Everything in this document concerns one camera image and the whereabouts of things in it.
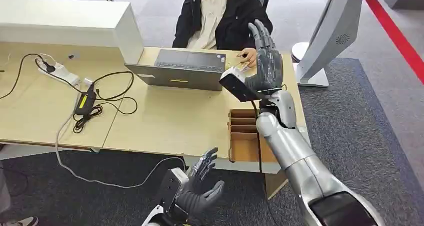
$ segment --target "human hand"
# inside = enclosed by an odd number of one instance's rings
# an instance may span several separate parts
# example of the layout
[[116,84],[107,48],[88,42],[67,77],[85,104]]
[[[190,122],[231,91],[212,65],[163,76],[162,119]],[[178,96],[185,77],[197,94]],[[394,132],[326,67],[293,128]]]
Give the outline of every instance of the human hand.
[[258,52],[255,48],[244,48],[237,57],[243,57],[240,63],[246,63],[246,66],[252,68],[256,67],[256,58],[257,58]]

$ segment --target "red stripe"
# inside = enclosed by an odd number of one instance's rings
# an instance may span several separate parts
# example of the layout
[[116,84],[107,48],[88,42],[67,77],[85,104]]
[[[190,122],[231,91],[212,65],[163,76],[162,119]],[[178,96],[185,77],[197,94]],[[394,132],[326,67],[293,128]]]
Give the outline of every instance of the red stripe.
[[377,0],[365,0],[394,45],[424,84],[424,62]]

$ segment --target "desk leg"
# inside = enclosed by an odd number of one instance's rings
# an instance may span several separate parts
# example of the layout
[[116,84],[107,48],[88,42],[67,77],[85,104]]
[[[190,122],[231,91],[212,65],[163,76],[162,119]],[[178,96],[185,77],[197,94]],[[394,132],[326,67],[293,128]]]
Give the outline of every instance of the desk leg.
[[289,180],[283,170],[277,174],[265,173],[266,196],[270,200],[278,191],[284,187]]

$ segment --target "robotic arm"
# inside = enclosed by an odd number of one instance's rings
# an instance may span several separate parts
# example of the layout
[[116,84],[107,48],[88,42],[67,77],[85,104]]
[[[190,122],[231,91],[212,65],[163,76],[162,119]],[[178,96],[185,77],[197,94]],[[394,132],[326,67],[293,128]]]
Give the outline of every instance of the robotic arm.
[[[338,180],[298,131],[293,97],[282,89],[281,54],[260,21],[249,24],[249,28],[258,52],[257,73],[246,77],[231,67],[219,82],[241,102],[260,100],[257,130],[285,171],[306,225],[384,226],[377,210]],[[205,153],[187,174],[179,168],[168,170],[159,189],[158,205],[143,226],[186,223],[190,214],[202,212],[221,196],[222,181],[206,193],[198,191],[215,165],[217,150]]]
[[338,180],[298,131],[293,98],[281,88],[281,55],[260,21],[249,27],[258,49],[257,74],[245,78],[230,68],[221,84],[240,101],[260,99],[257,130],[285,171],[306,225],[384,225],[377,210]]

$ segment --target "cardboard box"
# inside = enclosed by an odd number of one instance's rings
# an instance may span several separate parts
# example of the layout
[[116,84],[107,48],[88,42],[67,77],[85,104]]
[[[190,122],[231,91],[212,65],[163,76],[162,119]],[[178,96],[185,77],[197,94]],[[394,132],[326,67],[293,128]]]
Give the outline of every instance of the cardboard box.
[[[259,162],[258,135],[253,109],[232,109],[228,115],[230,147],[228,157],[232,162]],[[277,162],[266,140],[260,137],[262,162]]]

